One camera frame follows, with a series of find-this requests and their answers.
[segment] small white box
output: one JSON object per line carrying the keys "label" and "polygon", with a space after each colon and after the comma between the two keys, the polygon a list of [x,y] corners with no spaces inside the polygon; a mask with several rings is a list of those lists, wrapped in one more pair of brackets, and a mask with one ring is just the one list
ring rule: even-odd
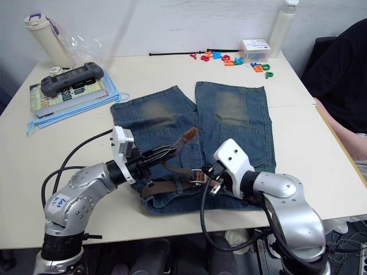
{"label": "small white box", "polygon": [[241,41],[239,53],[245,62],[264,62],[268,60],[270,47],[263,39],[246,39]]}

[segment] belt buckle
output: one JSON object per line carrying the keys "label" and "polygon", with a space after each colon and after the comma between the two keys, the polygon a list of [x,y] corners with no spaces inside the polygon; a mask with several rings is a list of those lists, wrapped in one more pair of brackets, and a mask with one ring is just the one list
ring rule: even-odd
{"label": "belt buckle", "polygon": [[192,171],[194,172],[195,180],[191,180],[191,183],[194,183],[195,186],[201,186],[206,183],[208,176],[204,174],[202,169],[192,169]]}

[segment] jeans pocket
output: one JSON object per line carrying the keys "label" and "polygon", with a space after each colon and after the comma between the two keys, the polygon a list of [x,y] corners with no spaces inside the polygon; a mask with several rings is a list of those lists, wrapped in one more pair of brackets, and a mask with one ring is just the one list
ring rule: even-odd
{"label": "jeans pocket", "polygon": [[266,135],[264,129],[254,129],[231,124],[221,124],[220,144],[233,139],[248,155],[250,164],[256,168],[266,162]]}
{"label": "jeans pocket", "polygon": [[[148,132],[140,132],[138,138],[135,141],[136,146],[138,146],[142,152],[159,146],[171,145],[173,143],[173,135],[169,128]],[[167,165],[172,168],[181,168],[177,156],[169,159],[167,161]],[[151,167],[150,172],[152,178],[170,179],[173,174],[172,172],[164,169],[163,166],[160,164]]]}

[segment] white plastic part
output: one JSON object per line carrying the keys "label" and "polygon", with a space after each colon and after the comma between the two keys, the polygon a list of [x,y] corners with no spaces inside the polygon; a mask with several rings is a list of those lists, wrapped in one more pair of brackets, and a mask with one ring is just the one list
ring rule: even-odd
{"label": "white plastic part", "polygon": [[214,153],[214,159],[219,160],[232,178],[232,191],[236,198],[242,199],[240,190],[241,180],[247,171],[254,171],[246,153],[233,140],[228,139]]}
{"label": "white plastic part", "polygon": [[239,54],[245,62],[266,62],[270,47],[263,39],[244,39],[240,43]]}
{"label": "white plastic part", "polygon": [[30,15],[24,19],[25,27],[37,39],[55,65],[71,68],[71,61],[64,45],[52,31],[52,25],[45,14]]}
{"label": "white plastic part", "polygon": [[61,67],[52,67],[50,70],[50,75],[54,76],[56,74],[60,74],[63,72],[63,69]]}
{"label": "white plastic part", "polygon": [[[250,239],[250,236],[246,229],[227,230],[224,234],[224,237],[230,246],[241,245],[242,243],[247,242]],[[249,249],[250,249],[250,246],[246,246],[245,248],[233,251],[233,253],[237,255],[243,255]]]}
{"label": "white plastic part", "polygon": [[131,176],[125,163],[126,156],[130,154],[133,144],[134,137],[132,136],[132,133],[129,129],[123,129],[120,126],[114,126],[111,140],[114,161],[120,168],[122,174],[129,184],[135,183],[135,179]]}
{"label": "white plastic part", "polygon": [[270,58],[276,58],[282,48],[284,40],[295,16],[297,1],[286,1],[276,18],[269,39]]}
{"label": "white plastic part", "polygon": [[288,6],[297,6],[299,4],[299,0],[286,0],[286,5]]}

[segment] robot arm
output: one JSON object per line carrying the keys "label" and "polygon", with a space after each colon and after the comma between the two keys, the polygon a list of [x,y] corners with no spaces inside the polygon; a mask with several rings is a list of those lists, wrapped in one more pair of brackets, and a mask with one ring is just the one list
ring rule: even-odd
{"label": "robot arm", "polygon": [[[214,153],[214,158],[232,180],[232,185],[227,188],[232,189],[239,199],[253,201],[255,198],[264,202],[271,213],[273,230],[278,232],[287,247],[304,262],[325,262],[325,268],[319,274],[330,274],[330,266],[325,261],[323,224],[306,202],[302,183],[291,175],[255,172],[247,155],[233,139],[225,141]],[[286,259],[282,257],[284,271],[293,274],[295,267],[290,266],[292,262]]]}
{"label": "robot arm", "polygon": [[141,153],[134,145],[131,131],[115,126],[111,138],[114,160],[79,170],[48,199],[44,207],[44,243],[33,274],[85,274],[79,264],[83,255],[81,243],[98,201],[122,183],[132,184],[141,178],[151,183],[149,168],[176,156],[196,132],[192,129],[178,144]]}
{"label": "robot arm", "polygon": [[[44,244],[37,255],[33,275],[85,274],[80,264],[83,255],[81,243],[98,201],[125,182],[132,184],[135,179],[145,178],[150,184],[149,167],[176,156],[196,132],[197,129],[192,129],[171,146],[141,153],[134,145],[131,131],[115,127],[111,139],[114,160],[81,169],[47,201],[44,207]],[[214,158],[218,165],[210,168],[207,174],[219,180],[225,173],[231,182],[219,180],[211,191],[213,194],[224,183],[237,198],[255,197],[264,201],[272,213],[273,230],[298,258],[311,264],[319,264],[325,259],[322,222],[305,201],[299,180],[285,174],[255,172],[247,155],[232,139],[222,144]],[[288,274],[294,273],[291,260],[288,255],[282,255],[284,270]],[[329,265],[325,265],[322,272],[313,274],[330,274]]]}

